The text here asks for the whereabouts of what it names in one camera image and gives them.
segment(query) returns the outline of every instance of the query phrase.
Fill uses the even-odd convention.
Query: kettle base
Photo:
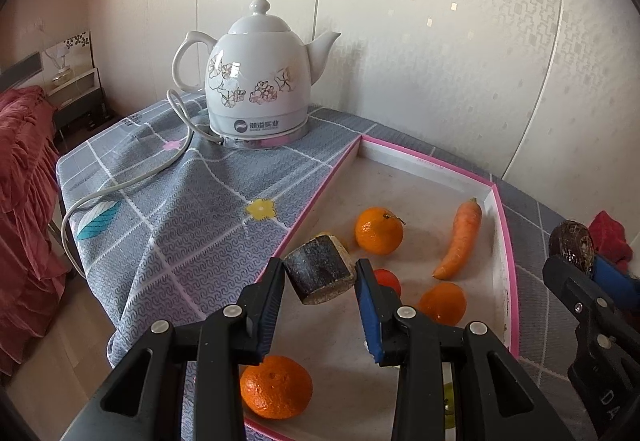
[[[222,135],[222,146],[227,148],[236,148],[239,150],[264,150],[268,148],[276,148],[288,145],[289,143],[293,143],[300,139],[309,132],[309,127],[309,121],[308,119],[305,119],[301,124],[294,128],[290,128],[287,132],[281,132],[280,134],[265,136],[262,138],[246,139]]]

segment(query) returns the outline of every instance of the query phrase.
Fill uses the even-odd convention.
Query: kettle lid
[[[274,15],[267,15],[271,4],[266,0],[254,0],[251,2],[249,9],[253,13],[249,16],[242,17],[229,29],[230,35],[245,33],[278,33],[282,31],[291,31],[285,21]]]

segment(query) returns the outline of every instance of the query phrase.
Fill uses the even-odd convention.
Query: gray checkered tablecloth
[[[206,123],[204,97],[183,99],[194,121]],[[416,138],[331,109],[313,106],[309,111],[309,134],[276,150],[229,150],[196,135],[172,167],[85,205],[71,218],[89,286],[116,326],[108,344],[111,364],[118,363],[156,319],[190,323],[235,301],[341,154],[358,134],[367,134],[497,183],[516,262],[519,361],[576,440],[595,440],[566,377],[576,352],[577,322],[542,281],[547,239],[561,217],[474,164]],[[163,163],[185,134],[168,103],[160,101],[92,137],[58,162],[66,207]],[[247,212],[258,198],[274,202],[274,217],[255,220]],[[193,375],[190,364],[182,421],[187,441],[193,436]],[[265,439],[254,432],[248,438]]]

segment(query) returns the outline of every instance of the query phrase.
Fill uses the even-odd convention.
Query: white ceramic teapot
[[[189,31],[175,53],[175,84],[186,92],[206,93],[211,130],[225,138],[264,140],[296,131],[300,137],[311,85],[340,36],[326,32],[304,45],[281,18],[267,15],[270,7],[266,0],[254,0],[253,13],[217,41]],[[180,60],[196,42],[206,44],[210,53],[205,78],[200,85],[186,85],[180,79]]]

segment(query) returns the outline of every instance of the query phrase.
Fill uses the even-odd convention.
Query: eggplant piece
[[[588,228],[574,220],[563,220],[549,236],[549,256],[562,255],[589,278],[596,258]]]
[[[289,253],[283,264],[304,305],[327,302],[356,281],[354,262],[333,235],[319,235]]]

